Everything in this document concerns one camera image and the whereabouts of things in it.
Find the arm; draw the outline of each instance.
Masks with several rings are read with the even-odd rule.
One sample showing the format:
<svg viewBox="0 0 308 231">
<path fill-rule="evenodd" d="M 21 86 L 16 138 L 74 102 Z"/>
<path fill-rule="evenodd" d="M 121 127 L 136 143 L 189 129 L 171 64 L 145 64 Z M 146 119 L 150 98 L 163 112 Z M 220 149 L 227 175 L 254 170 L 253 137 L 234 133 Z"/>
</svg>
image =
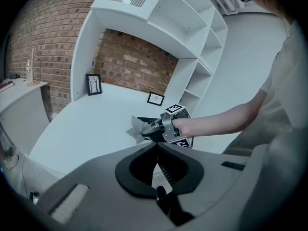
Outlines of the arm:
<svg viewBox="0 0 308 231">
<path fill-rule="evenodd" d="M 255 120 L 266 96 L 264 91 L 259 90 L 249 102 L 224 113 L 202 118 L 176 119 L 172 122 L 180 130 L 181 135 L 187 137 L 240 132 Z"/>
</svg>

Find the white curved desk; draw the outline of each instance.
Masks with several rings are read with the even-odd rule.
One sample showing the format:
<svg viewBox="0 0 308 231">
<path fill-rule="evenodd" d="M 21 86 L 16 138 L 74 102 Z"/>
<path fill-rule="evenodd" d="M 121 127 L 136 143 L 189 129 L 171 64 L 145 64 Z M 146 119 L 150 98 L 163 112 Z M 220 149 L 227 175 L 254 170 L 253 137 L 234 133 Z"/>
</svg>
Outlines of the white curved desk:
<svg viewBox="0 0 308 231">
<path fill-rule="evenodd" d="M 148 93 L 104 83 L 102 90 L 63 109 L 40 136 L 30 158 L 52 174 L 66 175 L 92 158 L 135 146 L 126 133 L 131 116 L 159 118 L 173 104 L 164 100 L 162 106 L 152 105 L 147 103 Z"/>
</svg>

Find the picture frame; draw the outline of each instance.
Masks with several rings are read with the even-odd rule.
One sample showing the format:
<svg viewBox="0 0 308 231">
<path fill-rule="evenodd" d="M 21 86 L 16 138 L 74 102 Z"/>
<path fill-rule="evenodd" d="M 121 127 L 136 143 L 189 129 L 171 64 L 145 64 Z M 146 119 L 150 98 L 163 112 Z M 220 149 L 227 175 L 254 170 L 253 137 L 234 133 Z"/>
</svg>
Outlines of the picture frame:
<svg viewBox="0 0 308 231">
<path fill-rule="evenodd" d="M 102 93 L 101 76 L 96 74 L 86 74 L 86 83 L 88 95 L 97 95 Z"/>
<path fill-rule="evenodd" d="M 148 98 L 147 103 L 162 106 L 164 98 L 165 98 L 164 95 L 160 95 L 160 94 L 157 94 L 157 93 L 151 91 L 150 94 L 149 94 L 149 98 Z"/>
</svg>

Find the book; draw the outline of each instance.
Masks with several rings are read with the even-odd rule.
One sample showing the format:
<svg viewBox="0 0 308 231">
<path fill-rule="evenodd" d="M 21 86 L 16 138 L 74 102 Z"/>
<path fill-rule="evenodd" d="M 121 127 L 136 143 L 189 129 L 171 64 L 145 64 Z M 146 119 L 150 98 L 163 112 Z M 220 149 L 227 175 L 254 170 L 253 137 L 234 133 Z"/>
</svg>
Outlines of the book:
<svg viewBox="0 0 308 231">
<path fill-rule="evenodd" d="M 5 82 L 3 84 L 0 84 L 0 92 L 7 90 L 8 88 L 12 87 L 14 85 L 14 82 L 12 80 Z"/>
</svg>

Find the white shelving unit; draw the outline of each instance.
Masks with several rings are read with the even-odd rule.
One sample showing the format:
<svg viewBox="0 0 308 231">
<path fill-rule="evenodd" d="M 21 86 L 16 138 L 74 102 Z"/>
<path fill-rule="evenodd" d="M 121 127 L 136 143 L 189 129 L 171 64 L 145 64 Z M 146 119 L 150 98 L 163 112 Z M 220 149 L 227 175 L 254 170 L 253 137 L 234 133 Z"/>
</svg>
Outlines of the white shelving unit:
<svg viewBox="0 0 308 231">
<path fill-rule="evenodd" d="M 180 59 L 165 92 L 165 98 L 185 106 L 192 114 L 211 80 L 211 72 L 200 60 Z"/>
<path fill-rule="evenodd" d="M 202 98 L 211 77 L 210 72 L 198 62 L 185 91 L 198 98 Z"/>
<path fill-rule="evenodd" d="M 215 11 L 214 13 L 211 28 L 219 39 L 220 44 L 224 46 L 227 38 L 228 27 L 225 21 L 221 19 L 221 15 L 218 11 Z"/>
<path fill-rule="evenodd" d="M 208 67 L 213 74 L 217 68 L 222 54 L 222 45 L 214 33 L 213 29 L 210 29 L 205 41 L 205 45 L 201 52 L 201 61 Z"/>
<path fill-rule="evenodd" d="M 71 96 L 84 93 L 94 49 L 105 28 L 122 31 L 179 58 L 165 100 L 192 114 L 219 64 L 228 27 L 210 0 L 95 0 L 79 33 L 73 55 Z"/>
<path fill-rule="evenodd" d="M 206 34 L 206 21 L 184 0 L 160 0 L 148 21 L 165 30 L 192 52 L 198 51 L 202 43 L 196 42 Z"/>
</svg>

